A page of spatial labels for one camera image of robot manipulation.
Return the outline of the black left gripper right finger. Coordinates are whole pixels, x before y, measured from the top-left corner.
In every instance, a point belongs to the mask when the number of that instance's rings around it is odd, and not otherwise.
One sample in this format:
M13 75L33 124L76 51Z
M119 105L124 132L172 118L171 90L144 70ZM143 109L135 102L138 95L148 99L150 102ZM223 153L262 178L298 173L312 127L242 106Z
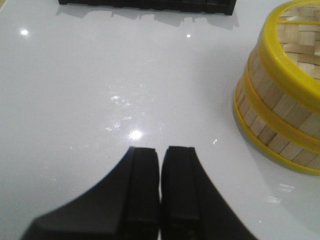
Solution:
M211 182L193 147L167 149L161 193L163 240L256 239Z

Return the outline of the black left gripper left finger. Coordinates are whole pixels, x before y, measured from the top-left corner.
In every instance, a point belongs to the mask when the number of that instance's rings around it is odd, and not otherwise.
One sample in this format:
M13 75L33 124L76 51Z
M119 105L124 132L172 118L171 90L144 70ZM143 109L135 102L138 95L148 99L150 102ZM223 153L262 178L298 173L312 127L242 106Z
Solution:
M152 148L130 147L95 186L37 217L24 240L156 240L159 161Z

